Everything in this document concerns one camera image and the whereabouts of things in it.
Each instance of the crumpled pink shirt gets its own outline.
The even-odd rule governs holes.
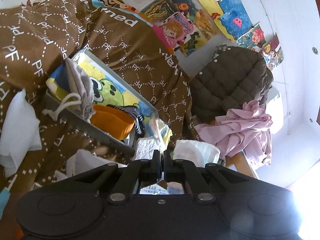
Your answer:
[[[229,109],[226,116],[215,120],[215,125],[199,124],[195,129],[202,140],[219,148],[221,158],[244,150],[253,168],[271,165],[272,120],[257,100],[244,103],[242,110]]]

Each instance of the silver bolt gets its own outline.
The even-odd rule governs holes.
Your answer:
[[[113,193],[110,195],[112,201],[123,201],[125,200],[125,195],[122,193]]]
[[[198,199],[201,201],[209,201],[213,199],[213,195],[210,193],[200,193]]]

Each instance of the white drawstring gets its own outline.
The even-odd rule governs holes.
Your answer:
[[[66,103],[66,101],[70,98],[77,98],[77,100]],[[44,115],[48,114],[54,121],[57,121],[58,115],[61,113],[63,109],[67,108],[68,106],[76,106],[76,105],[81,105],[81,97],[78,93],[70,93],[61,101],[56,111],[52,111],[50,109],[44,109],[42,113]]]

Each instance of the dark quilted cushion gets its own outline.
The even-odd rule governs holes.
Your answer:
[[[256,99],[264,105],[272,81],[259,53],[229,47],[191,81],[191,112],[203,122],[211,122],[228,109],[241,109],[244,102]]]

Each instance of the orange bowl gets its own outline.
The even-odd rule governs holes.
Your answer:
[[[99,129],[110,133],[114,138],[123,140],[134,126],[134,119],[126,112],[110,106],[93,105],[96,113],[90,122]]]

